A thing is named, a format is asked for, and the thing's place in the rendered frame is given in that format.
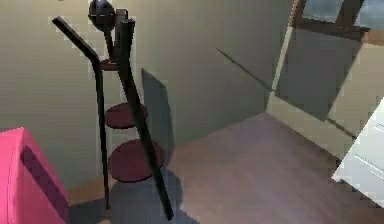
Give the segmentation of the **white chest of drawers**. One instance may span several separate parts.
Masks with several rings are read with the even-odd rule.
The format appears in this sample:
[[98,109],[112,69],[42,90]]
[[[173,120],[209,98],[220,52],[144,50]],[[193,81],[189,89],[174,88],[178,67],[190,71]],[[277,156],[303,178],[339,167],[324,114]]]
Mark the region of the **white chest of drawers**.
[[384,208],[384,97],[332,175]]

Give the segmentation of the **dark framed window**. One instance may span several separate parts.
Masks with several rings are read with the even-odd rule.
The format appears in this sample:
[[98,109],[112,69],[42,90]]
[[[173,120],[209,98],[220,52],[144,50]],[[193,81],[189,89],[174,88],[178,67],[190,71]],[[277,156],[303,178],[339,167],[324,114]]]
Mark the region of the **dark framed window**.
[[384,0],[294,0],[290,26],[384,46]]

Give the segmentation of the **black stand with round shelves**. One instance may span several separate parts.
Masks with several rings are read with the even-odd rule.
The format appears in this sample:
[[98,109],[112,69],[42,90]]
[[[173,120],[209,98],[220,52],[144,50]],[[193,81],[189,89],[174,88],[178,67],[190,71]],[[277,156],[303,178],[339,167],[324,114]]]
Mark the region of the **black stand with round shelves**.
[[[52,23],[89,59],[95,75],[95,88],[96,88],[96,101],[97,101],[97,114],[98,114],[98,127],[99,139],[103,172],[103,187],[105,208],[110,208],[110,190],[109,190],[109,172],[108,172],[108,156],[107,156],[107,142],[106,142],[106,128],[105,128],[105,111],[104,111],[104,91],[103,91],[103,72],[101,69],[101,61],[97,53],[64,21],[60,16],[55,17]],[[141,104],[137,101],[133,105],[133,118],[137,119],[137,126],[139,128],[139,135],[141,138],[140,144],[145,152],[147,159],[147,168],[155,181],[157,192],[163,206],[164,213],[168,221],[170,221],[174,212],[169,200],[169,196],[164,184],[163,176],[158,164],[158,157],[151,140],[149,130],[144,119]]]

